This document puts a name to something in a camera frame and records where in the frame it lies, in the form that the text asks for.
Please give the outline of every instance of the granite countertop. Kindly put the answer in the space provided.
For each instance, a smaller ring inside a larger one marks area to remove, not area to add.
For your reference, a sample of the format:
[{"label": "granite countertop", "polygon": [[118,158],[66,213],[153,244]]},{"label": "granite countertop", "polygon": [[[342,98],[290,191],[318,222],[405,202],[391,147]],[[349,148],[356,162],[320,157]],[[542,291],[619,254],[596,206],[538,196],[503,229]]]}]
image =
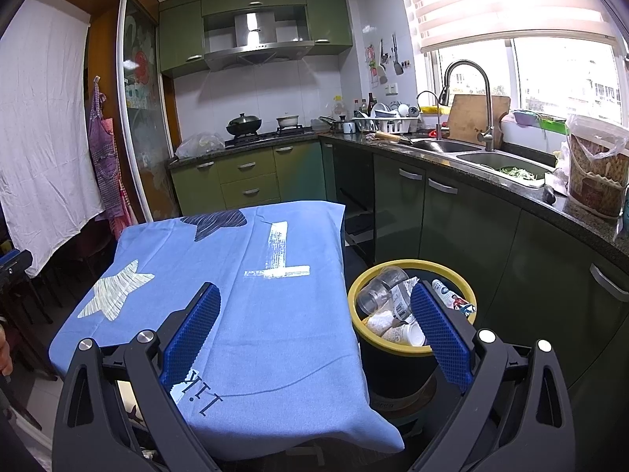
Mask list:
[{"label": "granite countertop", "polygon": [[243,145],[238,145],[235,147],[227,147],[226,149],[213,151],[210,154],[199,156],[197,158],[186,158],[183,160],[173,158],[171,161],[167,162],[166,167],[170,168],[171,170],[176,170],[177,168],[187,167],[189,165],[197,165],[202,162],[207,162],[209,160],[222,158],[224,156],[229,156],[232,154],[255,151],[256,149],[263,149],[265,147],[273,147],[276,145],[283,145],[287,143],[317,140],[318,137],[319,135],[315,133],[314,131],[304,131],[304,133],[301,135],[274,136],[272,138],[262,138],[262,140],[258,140],[256,142],[245,143]]},{"label": "granite countertop", "polygon": [[414,149],[384,140],[367,140],[365,135],[326,133],[320,137],[328,141],[377,151],[383,156],[410,164],[417,163],[421,168],[430,168],[435,173],[442,173],[455,181],[461,181],[500,197],[564,230],[623,271],[629,271],[629,237],[614,240],[615,221],[603,220],[567,197],[557,194],[557,200],[551,206],[542,200],[543,188],[527,188],[490,172],[432,155],[422,149]]}]

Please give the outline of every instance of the blue gripper pad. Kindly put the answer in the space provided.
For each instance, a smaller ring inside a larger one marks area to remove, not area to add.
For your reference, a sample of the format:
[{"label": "blue gripper pad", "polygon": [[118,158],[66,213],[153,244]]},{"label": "blue gripper pad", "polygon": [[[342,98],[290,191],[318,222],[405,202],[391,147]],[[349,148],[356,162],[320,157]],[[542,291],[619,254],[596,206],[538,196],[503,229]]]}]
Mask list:
[{"label": "blue gripper pad", "polygon": [[169,392],[173,385],[185,381],[190,368],[210,334],[221,312],[221,293],[211,284],[191,309],[177,333],[164,350],[159,381]]},{"label": "blue gripper pad", "polygon": [[461,392],[465,393],[474,380],[470,370],[470,349],[443,312],[450,309],[418,282],[411,293],[411,310],[428,339],[445,379],[458,385]]}]

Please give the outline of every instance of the white curtain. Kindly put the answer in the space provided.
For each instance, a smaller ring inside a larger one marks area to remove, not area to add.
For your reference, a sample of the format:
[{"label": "white curtain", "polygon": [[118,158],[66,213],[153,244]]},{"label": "white curtain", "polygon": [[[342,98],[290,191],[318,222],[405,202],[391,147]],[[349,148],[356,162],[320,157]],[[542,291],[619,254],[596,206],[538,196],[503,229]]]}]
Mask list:
[{"label": "white curtain", "polygon": [[543,33],[579,34],[613,43],[615,32],[599,0],[405,0],[422,53],[465,42]]},{"label": "white curtain", "polygon": [[33,254],[30,276],[103,211],[83,102],[88,26],[65,0],[26,0],[0,39],[0,203],[14,246]]}]

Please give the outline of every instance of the wooden cutting board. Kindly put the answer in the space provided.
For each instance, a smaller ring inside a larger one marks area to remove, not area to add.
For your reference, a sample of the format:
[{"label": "wooden cutting board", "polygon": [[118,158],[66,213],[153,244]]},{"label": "wooden cutting board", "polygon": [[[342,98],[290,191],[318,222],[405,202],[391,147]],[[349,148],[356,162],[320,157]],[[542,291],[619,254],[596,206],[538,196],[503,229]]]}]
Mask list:
[{"label": "wooden cutting board", "polygon": [[[502,144],[501,119],[509,112],[511,98],[507,96],[491,96],[494,111],[494,147]],[[455,94],[450,116],[448,117],[450,138],[463,142],[483,145],[476,140],[479,132],[487,129],[486,98],[482,94]]]}]

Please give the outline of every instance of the kitchen faucet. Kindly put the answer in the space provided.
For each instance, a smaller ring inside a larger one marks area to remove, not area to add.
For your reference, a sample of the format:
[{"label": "kitchen faucet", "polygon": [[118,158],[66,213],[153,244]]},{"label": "kitchen faucet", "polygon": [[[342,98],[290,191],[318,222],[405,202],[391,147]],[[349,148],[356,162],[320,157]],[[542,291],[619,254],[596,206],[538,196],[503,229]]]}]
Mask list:
[{"label": "kitchen faucet", "polygon": [[419,94],[417,94],[417,108],[419,108],[419,96],[421,96],[421,94],[423,94],[424,92],[427,92],[435,96],[435,99],[436,99],[436,126],[435,126],[436,139],[443,140],[443,134],[441,133],[441,115],[439,113],[439,98],[437,97],[437,95],[432,90],[421,91]]},{"label": "kitchen faucet", "polygon": [[454,69],[459,65],[469,65],[475,68],[482,76],[482,79],[485,80],[485,95],[487,97],[487,130],[485,133],[479,133],[477,140],[485,143],[486,151],[492,151],[494,150],[494,111],[491,104],[491,87],[489,86],[489,78],[487,78],[487,74],[483,71],[482,67],[471,60],[457,60],[456,62],[452,62],[445,70],[445,75],[443,76],[443,90],[439,96],[439,102],[442,105],[448,105],[450,99],[450,77],[452,76],[452,71],[454,71]]}]

